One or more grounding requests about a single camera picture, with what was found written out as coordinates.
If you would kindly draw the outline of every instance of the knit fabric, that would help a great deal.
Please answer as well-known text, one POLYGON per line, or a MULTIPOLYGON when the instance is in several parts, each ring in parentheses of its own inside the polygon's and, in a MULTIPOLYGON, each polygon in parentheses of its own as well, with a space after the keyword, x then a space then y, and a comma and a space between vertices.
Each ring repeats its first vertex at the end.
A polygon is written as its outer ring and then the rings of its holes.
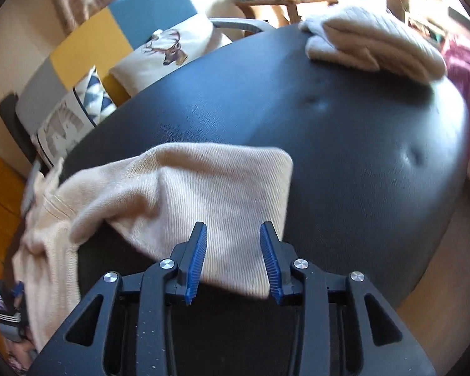
POLYGON ((35 181, 35 203, 13 258, 25 284, 34 342, 42 349, 80 301, 77 250, 107 221, 156 260, 207 225, 201 280, 266 298, 259 226, 284 230, 292 161, 277 148, 170 143, 78 172, 59 186, 62 161, 35 181))
POLYGON ((306 55, 363 71, 386 69, 428 84, 446 75, 437 49, 393 15, 337 5, 299 24, 313 34, 306 55))

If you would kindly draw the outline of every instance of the metal screw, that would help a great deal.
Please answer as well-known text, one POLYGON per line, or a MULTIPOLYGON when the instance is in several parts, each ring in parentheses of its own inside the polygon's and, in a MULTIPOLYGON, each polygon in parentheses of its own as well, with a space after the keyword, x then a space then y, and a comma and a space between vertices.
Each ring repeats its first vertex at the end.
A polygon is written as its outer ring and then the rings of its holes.
POLYGON ((170 258, 164 258, 164 260, 160 262, 160 266, 163 269, 171 269, 174 267, 174 260, 171 260, 170 258))
POLYGON ((296 267, 297 269, 307 269, 308 262, 304 258, 298 258, 294 260, 294 267, 296 267))
POLYGON ((106 273, 103 278, 107 283, 114 283, 118 278, 118 274, 110 271, 109 273, 106 273))
POLYGON ((363 275, 360 271, 353 271, 350 274, 350 278, 353 281, 364 281, 365 275, 363 275))

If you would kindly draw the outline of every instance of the deer head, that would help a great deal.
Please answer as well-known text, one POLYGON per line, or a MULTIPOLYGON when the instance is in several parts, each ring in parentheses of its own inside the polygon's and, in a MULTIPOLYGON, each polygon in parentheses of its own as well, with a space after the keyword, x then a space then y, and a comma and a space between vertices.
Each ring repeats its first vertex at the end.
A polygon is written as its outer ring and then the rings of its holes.
POLYGON ((188 59, 188 55, 181 49, 181 44, 179 40, 181 35, 176 29, 170 29, 169 31, 164 31, 160 35, 154 34, 151 39, 143 46, 143 52, 147 54, 164 54, 164 66, 170 65, 173 62, 176 62, 176 65, 183 65, 184 61, 188 59), (155 48, 152 46, 154 41, 158 41, 162 38, 170 38, 174 42, 170 48, 155 48))

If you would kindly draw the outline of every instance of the wooden table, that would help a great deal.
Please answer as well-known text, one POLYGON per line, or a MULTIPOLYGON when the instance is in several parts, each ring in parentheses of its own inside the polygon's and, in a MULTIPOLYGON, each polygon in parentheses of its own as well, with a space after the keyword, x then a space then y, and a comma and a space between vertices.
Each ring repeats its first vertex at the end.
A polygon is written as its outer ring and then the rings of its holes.
POLYGON ((242 10, 247 18, 256 19, 254 5, 285 5, 289 14, 289 21, 291 24, 296 24, 301 21, 298 14, 298 4, 303 3, 321 3, 327 2, 328 4, 336 4, 338 0, 243 0, 236 2, 236 6, 242 10))

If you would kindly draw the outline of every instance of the deer print pillow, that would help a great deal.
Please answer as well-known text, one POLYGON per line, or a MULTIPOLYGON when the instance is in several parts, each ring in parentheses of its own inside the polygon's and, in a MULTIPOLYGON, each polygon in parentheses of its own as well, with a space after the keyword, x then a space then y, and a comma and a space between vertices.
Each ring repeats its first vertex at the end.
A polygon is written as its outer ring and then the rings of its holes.
POLYGON ((52 167, 116 108, 93 66, 54 107, 31 141, 52 167))
POLYGON ((171 29, 154 32, 110 73, 134 96, 179 67, 230 43, 205 14, 197 14, 171 29))

